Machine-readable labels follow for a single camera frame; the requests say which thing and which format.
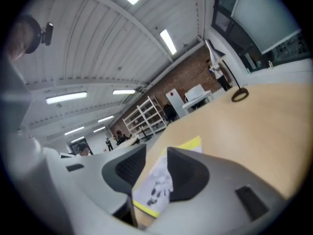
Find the lamp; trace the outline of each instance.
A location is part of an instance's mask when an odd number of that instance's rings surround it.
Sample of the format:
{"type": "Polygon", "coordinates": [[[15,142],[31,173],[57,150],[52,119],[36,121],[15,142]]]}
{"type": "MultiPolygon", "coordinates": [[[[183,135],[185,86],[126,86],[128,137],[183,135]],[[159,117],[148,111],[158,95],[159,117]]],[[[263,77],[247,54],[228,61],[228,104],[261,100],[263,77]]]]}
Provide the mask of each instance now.
{"type": "Polygon", "coordinates": [[[240,85],[238,84],[237,82],[237,79],[235,78],[234,74],[231,72],[230,68],[228,67],[228,65],[225,63],[224,61],[224,58],[226,57],[226,55],[215,49],[211,43],[210,40],[206,39],[205,40],[205,44],[206,46],[208,47],[209,51],[210,51],[210,58],[211,58],[211,63],[212,65],[216,65],[220,62],[223,62],[225,64],[225,66],[227,67],[227,69],[230,71],[231,75],[233,76],[233,78],[235,79],[236,81],[236,84],[238,85],[239,89],[234,93],[234,95],[231,97],[231,101],[233,102],[239,102],[243,99],[245,99],[246,97],[249,96],[249,92],[246,88],[241,88],[240,85]]]}

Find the white metal shelving unit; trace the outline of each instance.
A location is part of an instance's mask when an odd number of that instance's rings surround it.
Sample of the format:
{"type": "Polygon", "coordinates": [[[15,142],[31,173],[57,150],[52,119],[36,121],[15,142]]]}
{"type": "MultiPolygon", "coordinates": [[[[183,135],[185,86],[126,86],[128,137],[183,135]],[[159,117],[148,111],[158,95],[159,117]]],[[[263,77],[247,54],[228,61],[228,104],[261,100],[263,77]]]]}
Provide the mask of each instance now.
{"type": "Polygon", "coordinates": [[[123,121],[132,135],[139,135],[144,138],[141,130],[147,136],[155,135],[157,132],[166,128],[164,121],[165,113],[158,103],[155,96],[148,97],[137,109],[130,113],[123,121]]]}

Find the brick wall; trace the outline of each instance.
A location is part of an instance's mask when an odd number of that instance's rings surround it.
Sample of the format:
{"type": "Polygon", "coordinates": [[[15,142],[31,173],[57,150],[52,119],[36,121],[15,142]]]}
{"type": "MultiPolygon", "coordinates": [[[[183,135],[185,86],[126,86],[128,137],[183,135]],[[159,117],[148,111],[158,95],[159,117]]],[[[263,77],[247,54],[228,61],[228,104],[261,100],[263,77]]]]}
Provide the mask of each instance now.
{"type": "MultiPolygon", "coordinates": [[[[123,122],[123,118],[127,117],[131,112],[136,109],[136,105],[142,104],[147,96],[154,95],[163,107],[168,103],[165,94],[170,90],[176,89],[182,99],[185,93],[192,87],[201,84],[205,91],[211,90],[213,93],[221,88],[220,84],[216,81],[214,74],[210,73],[205,62],[209,58],[209,50],[203,46],[195,53],[186,58],[183,62],[177,65],[170,71],[164,78],[148,90],[127,112],[110,128],[115,135],[117,130],[122,133],[129,134],[127,127],[123,122]]],[[[223,73],[227,76],[228,73],[221,68],[223,73]]]]}

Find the ceiling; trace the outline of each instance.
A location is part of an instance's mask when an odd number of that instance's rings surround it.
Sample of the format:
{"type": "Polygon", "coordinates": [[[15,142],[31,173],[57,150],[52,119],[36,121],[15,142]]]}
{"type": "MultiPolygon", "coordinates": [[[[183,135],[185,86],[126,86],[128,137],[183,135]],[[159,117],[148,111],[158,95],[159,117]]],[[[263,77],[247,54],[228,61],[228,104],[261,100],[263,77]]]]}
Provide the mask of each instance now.
{"type": "Polygon", "coordinates": [[[17,61],[33,102],[23,126],[47,142],[71,141],[107,126],[141,96],[167,67],[175,66],[204,32],[204,0],[32,0],[25,9],[43,27],[52,22],[50,46],[17,61]],[[177,53],[160,37],[167,29],[177,53]],[[87,98],[47,105],[58,94],[86,91],[87,98]],[[101,118],[114,118],[99,124],[101,118]],[[64,133],[84,126],[73,135],[64,133]]]}

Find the wooden table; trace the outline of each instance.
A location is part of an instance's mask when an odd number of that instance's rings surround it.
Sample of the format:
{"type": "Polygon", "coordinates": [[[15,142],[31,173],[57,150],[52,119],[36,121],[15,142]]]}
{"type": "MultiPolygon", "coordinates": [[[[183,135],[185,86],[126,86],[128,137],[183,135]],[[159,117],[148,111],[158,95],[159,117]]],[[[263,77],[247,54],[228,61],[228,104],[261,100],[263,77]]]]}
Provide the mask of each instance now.
{"type": "MultiPolygon", "coordinates": [[[[285,198],[291,197],[312,159],[313,86],[248,86],[249,97],[233,103],[231,96],[236,89],[171,123],[148,151],[145,168],[134,189],[165,147],[200,135],[204,154],[236,161],[285,198]]],[[[135,214],[145,226],[154,220],[137,208],[135,214]]]]}

